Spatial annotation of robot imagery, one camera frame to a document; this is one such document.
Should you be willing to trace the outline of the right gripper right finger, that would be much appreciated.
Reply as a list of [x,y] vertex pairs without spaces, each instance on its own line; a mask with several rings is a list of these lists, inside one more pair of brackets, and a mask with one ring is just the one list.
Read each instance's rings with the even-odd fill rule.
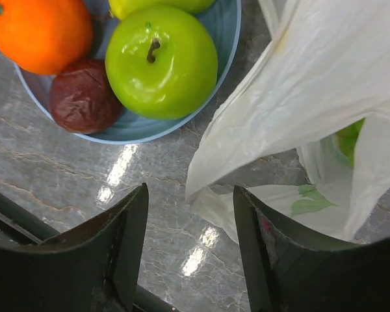
[[390,238],[354,244],[233,190],[252,311],[390,311]]

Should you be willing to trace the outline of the white plastic bag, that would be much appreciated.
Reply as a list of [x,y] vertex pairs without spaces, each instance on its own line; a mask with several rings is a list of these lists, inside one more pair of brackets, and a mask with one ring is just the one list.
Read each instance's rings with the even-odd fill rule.
[[[363,118],[351,166],[335,133]],[[190,208],[236,239],[232,196],[210,185],[291,149],[309,184],[251,192],[311,229],[352,240],[390,189],[390,1],[287,1],[272,42],[201,138],[187,174]]]

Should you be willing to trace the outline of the orange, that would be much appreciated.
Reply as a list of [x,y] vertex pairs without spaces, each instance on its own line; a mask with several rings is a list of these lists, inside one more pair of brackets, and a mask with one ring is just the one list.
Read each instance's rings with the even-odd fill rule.
[[83,1],[0,1],[0,52],[28,72],[59,73],[87,56],[92,37]]

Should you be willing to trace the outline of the green grapes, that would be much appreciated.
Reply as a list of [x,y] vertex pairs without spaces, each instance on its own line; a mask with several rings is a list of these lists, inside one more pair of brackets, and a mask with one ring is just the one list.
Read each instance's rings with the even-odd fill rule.
[[354,165],[354,149],[364,122],[365,119],[363,118],[335,133],[338,147],[351,166]]

